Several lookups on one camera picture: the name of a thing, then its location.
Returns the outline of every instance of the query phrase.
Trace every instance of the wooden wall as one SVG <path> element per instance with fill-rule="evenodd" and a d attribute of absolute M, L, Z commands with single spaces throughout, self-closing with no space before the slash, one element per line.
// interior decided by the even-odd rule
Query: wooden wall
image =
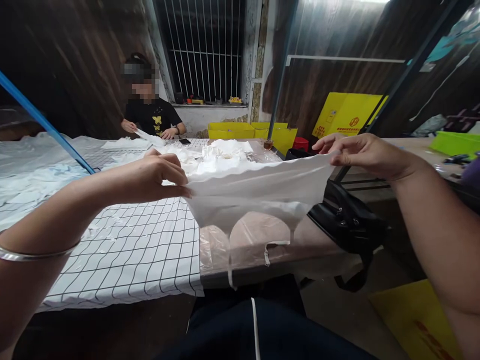
<path fill-rule="evenodd" d="M 132 52 L 154 59 L 142 0 L 3 0 L 0 33 L 0 70 L 59 131 L 126 135 L 121 63 Z"/>
<path fill-rule="evenodd" d="M 447 3 L 444 1 L 441 4 L 437 0 L 391 0 L 387 4 L 300 0 L 289 54 L 409 60 Z M 287 8 L 280 6 L 277 17 L 280 21 L 285 19 L 282 12 L 288 11 L 285 10 Z M 285 35 L 277 30 L 273 43 L 274 66 L 270 75 L 278 74 L 285 40 Z M 469 48 L 449 54 L 438 62 L 431 73 L 419 74 L 403 97 L 398 111 L 382 124 L 381 134 L 397 136 L 406 127 L 416 128 L 419 122 L 439 112 L 445 111 L 450 115 L 449 112 L 463 109 L 465 94 L 475 97 L 473 92 L 478 81 L 474 74 L 478 73 L 476 69 L 479 65 L 475 56 L 477 51 L 438 92 L 422 116 L 413 123 L 408 122 Z M 313 140 L 312 130 L 330 92 L 381 95 L 404 69 L 405 66 L 398 63 L 292 59 L 285 72 L 277 121 L 298 127 L 299 136 Z M 269 113 L 273 103 L 272 84 L 276 79 L 278 75 L 270 76 L 265 86 L 262 109 Z M 467 83 L 462 90 L 463 96 L 452 97 L 460 83 Z"/>

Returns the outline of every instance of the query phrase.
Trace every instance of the black bag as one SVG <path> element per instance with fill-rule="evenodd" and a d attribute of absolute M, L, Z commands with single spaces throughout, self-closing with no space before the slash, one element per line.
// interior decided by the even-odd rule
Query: black bag
<path fill-rule="evenodd" d="M 286 160 L 312 156 L 308 152 L 290 149 Z M 373 213 L 369 207 L 348 193 L 339 183 L 328 180 L 323 202 L 315 205 L 307 216 L 342 250 L 360 255 L 363 268 L 347 282 L 335 276 L 340 289 L 357 292 L 367 281 L 374 250 L 387 237 L 388 223 Z"/>

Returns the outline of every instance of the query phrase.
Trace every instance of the white tablecloth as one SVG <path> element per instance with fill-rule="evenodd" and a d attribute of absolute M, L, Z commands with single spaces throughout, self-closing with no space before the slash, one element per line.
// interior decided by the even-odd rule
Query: white tablecloth
<path fill-rule="evenodd" d="M 104 141 L 88 139 L 83 138 L 84 147 L 77 150 L 97 170 L 111 163 L 113 155 L 125 152 L 103 150 Z M 208 140 L 190 141 L 190 145 L 181 145 L 178 140 L 171 144 L 201 148 Z M 76 166 L 71 158 L 60 162 Z M 0 206 L 0 220 L 19 211 L 26 215 L 39 205 L 6 203 Z M 110 206 L 83 234 L 38 312 L 100 308 L 180 293 L 203 296 L 199 239 L 197 222 L 182 198 Z"/>

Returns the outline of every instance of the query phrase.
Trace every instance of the hand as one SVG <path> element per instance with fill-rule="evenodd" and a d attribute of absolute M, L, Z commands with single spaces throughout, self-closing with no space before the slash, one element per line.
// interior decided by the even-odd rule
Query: hand
<path fill-rule="evenodd" d="M 431 168 L 422 158 L 370 133 L 340 138 L 333 143 L 329 153 L 335 150 L 341 154 L 332 157 L 332 165 L 358 166 L 389 182 Z"/>
<path fill-rule="evenodd" d="M 167 180 L 176 185 L 162 185 Z M 86 176 L 71 185 L 88 193 L 101 207 L 136 204 L 165 198 L 191 197 L 180 161 L 175 154 L 161 155 L 154 148 L 142 159 Z"/>
<path fill-rule="evenodd" d="M 163 131 L 163 134 L 161 135 L 161 138 L 164 139 L 164 140 L 173 139 L 175 135 L 178 135 L 177 132 L 178 131 L 177 131 L 176 127 L 171 127 L 169 129 Z"/>
<path fill-rule="evenodd" d="M 311 147 L 311 149 L 320 150 L 318 152 L 319 154 L 328 154 L 334 142 L 336 142 L 337 140 L 343 139 L 345 137 L 346 137 L 345 135 L 335 132 L 333 134 L 322 137 L 320 140 L 318 140 L 315 143 L 315 145 Z"/>
<path fill-rule="evenodd" d="M 121 125 L 121 128 L 125 130 L 127 133 L 134 133 L 138 130 L 137 125 L 135 125 L 134 122 L 128 121 L 127 119 L 123 119 L 120 125 Z"/>

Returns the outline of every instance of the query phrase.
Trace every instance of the floor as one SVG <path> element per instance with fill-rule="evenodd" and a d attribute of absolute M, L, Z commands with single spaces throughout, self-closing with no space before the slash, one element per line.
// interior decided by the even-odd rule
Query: floor
<path fill-rule="evenodd" d="M 340 290 L 329 278 L 313 282 L 301 296 L 310 319 L 381 360 L 407 360 L 367 294 L 408 282 L 393 258 L 380 251 L 360 292 Z M 14 358 L 151 359 L 181 340 L 193 304 L 194 298 L 177 295 L 103 309 L 41 313 L 30 322 Z"/>
<path fill-rule="evenodd" d="M 367 299 L 368 294 L 410 283 L 409 277 L 386 251 L 378 252 L 364 288 L 341 290 L 332 278 L 315 281 L 301 291 L 307 316 L 380 360 L 408 360 Z"/>

